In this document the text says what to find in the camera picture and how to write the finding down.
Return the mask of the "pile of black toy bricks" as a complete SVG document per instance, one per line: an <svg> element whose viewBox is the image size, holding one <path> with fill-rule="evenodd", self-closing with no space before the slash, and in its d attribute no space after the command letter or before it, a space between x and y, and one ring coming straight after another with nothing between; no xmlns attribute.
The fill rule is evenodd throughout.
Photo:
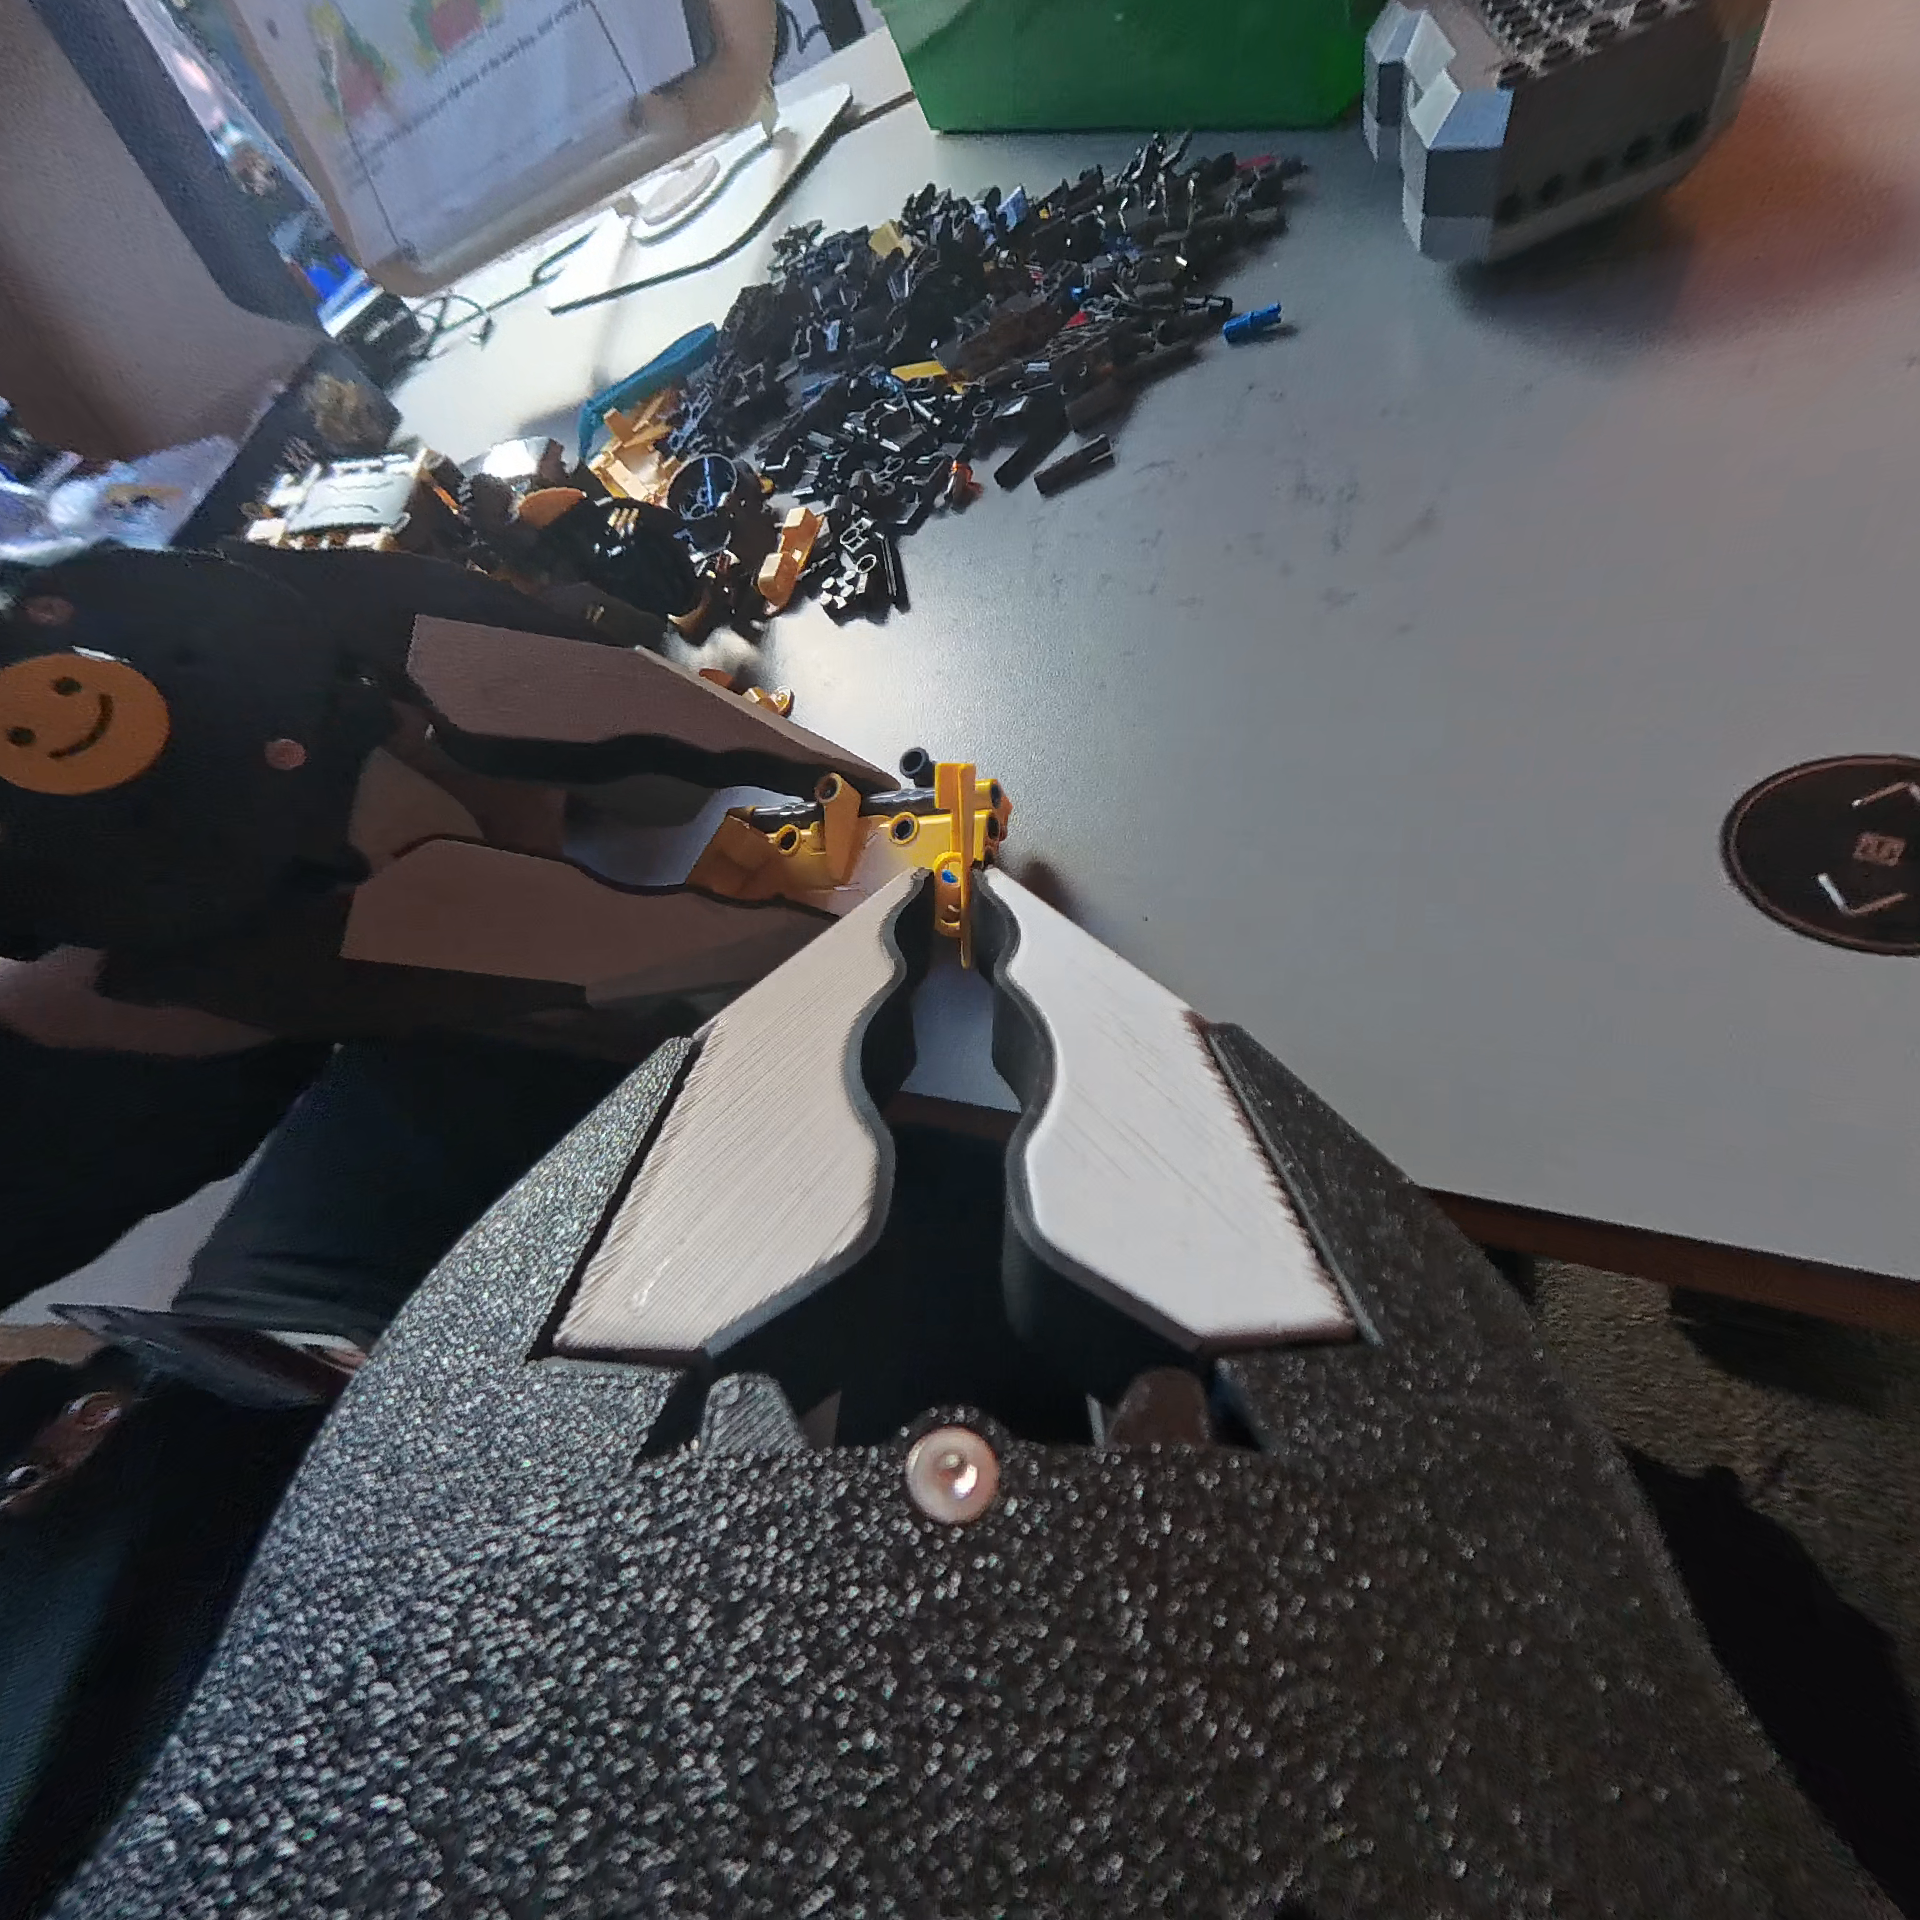
<svg viewBox="0 0 1920 1920"><path fill-rule="evenodd" d="M667 445L738 459L732 508L755 481L775 534L792 508L826 516L779 612L906 612L906 535L988 487L1037 494L1039 467L1226 344L1246 307L1219 279L1284 234L1306 174L1155 133L1036 196L930 181L875 225L789 228L680 384Z"/></svg>

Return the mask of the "grey toy brick block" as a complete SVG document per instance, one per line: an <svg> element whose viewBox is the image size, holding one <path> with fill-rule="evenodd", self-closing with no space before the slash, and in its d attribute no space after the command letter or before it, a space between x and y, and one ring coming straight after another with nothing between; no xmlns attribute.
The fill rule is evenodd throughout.
<svg viewBox="0 0 1920 1920"><path fill-rule="evenodd" d="M1725 132L1767 1L1392 1L1362 50L1367 152L1416 251L1489 266L1667 189Z"/></svg>

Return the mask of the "black computer monitor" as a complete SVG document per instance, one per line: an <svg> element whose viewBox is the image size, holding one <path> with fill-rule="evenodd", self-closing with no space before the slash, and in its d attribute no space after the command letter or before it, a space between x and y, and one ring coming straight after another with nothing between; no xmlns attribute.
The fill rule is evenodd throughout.
<svg viewBox="0 0 1920 1920"><path fill-rule="evenodd" d="M27 12L218 292L262 319L316 328L314 288L276 245L279 214L231 165L241 146L279 165L273 132L191 10L30 1Z"/></svg>

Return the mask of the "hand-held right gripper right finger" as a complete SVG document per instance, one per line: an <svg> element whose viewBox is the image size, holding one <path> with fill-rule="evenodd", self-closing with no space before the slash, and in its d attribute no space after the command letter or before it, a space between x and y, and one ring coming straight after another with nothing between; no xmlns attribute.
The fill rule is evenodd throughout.
<svg viewBox="0 0 1920 1920"><path fill-rule="evenodd" d="M975 955L1020 1109L1001 1296L1023 1339L1233 1355L1360 1334L1187 1001L1000 871Z"/></svg>

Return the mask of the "yellow toy brick assembly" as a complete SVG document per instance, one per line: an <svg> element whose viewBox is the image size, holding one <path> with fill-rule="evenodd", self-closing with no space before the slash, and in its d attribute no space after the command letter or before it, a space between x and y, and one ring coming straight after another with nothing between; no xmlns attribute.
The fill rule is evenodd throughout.
<svg viewBox="0 0 1920 1920"><path fill-rule="evenodd" d="M902 873L921 871L932 885L948 852L969 857L974 871L992 866L1009 823L1000 779L913 746L889 787L857 794L823 775L809 800L725 810L685 881L719 900L785 900L842 915Z"/></svg>

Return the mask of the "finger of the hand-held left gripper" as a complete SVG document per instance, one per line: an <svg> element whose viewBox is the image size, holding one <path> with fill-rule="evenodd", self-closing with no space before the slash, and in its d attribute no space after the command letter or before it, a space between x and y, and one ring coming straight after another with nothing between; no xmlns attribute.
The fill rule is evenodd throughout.
<svg viewBox="0 0 1920 1920"><path fill-rule="evenodd" d="M691 1033L833 921L789 900L616 884L558 855L431 834L349 894L339 1037Z"/></svg>
<svg viewBox="0 0 1920 1920"><path fill-rule="evenodd" d="M598 785L657 775L794 797L826 775L861 797L897 782L649 652L418 616L404 671L442 752L491 778Z"/></svg>

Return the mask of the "monitor showing building instructions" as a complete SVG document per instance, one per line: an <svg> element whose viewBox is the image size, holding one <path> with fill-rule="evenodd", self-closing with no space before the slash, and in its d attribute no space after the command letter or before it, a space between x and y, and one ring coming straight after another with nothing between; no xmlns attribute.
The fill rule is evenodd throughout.
<svg viewBox="0 0 1920 1920"><path fill-rule="evenodd" d="M238 1L295 179L384 289L423 297L587 230L559 313L763 228L851 112L779 83L758 1Z"/></svg>

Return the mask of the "round black desk grommet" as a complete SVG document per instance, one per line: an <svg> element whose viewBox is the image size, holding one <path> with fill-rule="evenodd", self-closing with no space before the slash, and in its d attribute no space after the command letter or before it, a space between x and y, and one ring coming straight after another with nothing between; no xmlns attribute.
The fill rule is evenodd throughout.
<svg viewBox="0 0 1920 1920"><path fill-rule="evenodd" d="M1918 758L1839 753L1754 784L1720 826L1722 868L1773 923L1871 955L1918 954Z"/></svg>

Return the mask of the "toy kit cardboard box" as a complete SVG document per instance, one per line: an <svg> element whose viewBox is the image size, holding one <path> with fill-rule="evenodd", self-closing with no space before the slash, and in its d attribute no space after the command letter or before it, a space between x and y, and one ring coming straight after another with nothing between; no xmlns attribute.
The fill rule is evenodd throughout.
<svg viewBox="0 0 1920 1920"><path fill-rule="evenodd" d="M222 437L231 449L197 492L166 548L210 549L239 535L251 510L288 476L384 454L400 413L364 363L319 337L295 363L249 374L227 391L191 399L174 441Z"/></svg>

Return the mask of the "teal brick separator tool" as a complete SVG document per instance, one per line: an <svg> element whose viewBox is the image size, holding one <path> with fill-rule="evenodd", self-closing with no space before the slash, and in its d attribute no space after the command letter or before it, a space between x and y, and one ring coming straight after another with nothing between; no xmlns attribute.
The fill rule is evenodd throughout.
<svg viewBox="0 0 1920 1920"><path fill-rule="evenodd" d="M632 412L640 402L682 384L687 376L707 366L718 354L718 339L719 336L714 323L693 325L666 348L659 348L659 351L640 368L589 394L577 412L580 444L589 445L610 413Z"/></svg>

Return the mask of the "person's left forearm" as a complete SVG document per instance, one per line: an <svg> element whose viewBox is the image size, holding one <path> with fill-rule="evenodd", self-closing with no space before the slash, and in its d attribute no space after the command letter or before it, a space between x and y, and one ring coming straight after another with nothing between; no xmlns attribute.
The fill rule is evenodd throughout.
<svg viewBox="0 0 1920 1920"><path fill-rule="evenodd" d="M4 1033L2 1302L249 1165L174 1307L368 1349L628 1072L471 1036L166 1058Z"/></svg>

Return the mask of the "green plastic bin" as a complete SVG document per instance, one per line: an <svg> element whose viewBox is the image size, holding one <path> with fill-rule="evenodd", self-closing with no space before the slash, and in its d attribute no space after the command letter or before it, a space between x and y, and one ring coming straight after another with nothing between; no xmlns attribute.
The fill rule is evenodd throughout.
<svg viewBox="0 0 1920 1920"><path fill-rule="evenodd" d="M935 132L1307 132L1380 1L877 1Z"/></svg>

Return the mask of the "clear plastic bag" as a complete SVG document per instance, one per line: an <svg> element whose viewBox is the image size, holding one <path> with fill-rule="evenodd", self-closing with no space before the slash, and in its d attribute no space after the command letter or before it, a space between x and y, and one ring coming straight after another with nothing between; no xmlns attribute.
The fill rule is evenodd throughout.
<svg viewBox="0 0 1920 1920"><path fill-rule="evenodd" d="M4 441L2 563L60 563L97 545L161 549L235 457L227 436L90 467L72 449Z"/></svg>

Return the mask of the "person's left hand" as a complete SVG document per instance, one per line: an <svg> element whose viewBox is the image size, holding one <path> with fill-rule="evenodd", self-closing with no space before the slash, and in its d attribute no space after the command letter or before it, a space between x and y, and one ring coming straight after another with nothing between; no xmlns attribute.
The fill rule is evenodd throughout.
<svg viewBox="0 0 1920 1920"><path fill-rule="evenodd" d="M324 1060L341 1042L299 1037L184 1005L148 1005L107 995L104 955L62 945L41 957L2 959L2 1030L9 1039L63 1060L142 1063L231 1063L265 1058Z"/></svg>

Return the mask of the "yellow black toy brick vehicle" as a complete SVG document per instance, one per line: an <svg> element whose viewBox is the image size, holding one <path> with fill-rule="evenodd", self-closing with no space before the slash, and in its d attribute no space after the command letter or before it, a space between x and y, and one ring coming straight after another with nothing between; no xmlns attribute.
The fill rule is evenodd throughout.
<svg viewBox="0 0 1920 1920"><path fill-rule="evenodd" d="M689 642L774 618L760 588L777 534L755 481L744 510L610 492L556 440L491 448L462 467L427 445L318 459L245 506L249 555L404 555L453 563L528 593L619 603Z"/></svg>

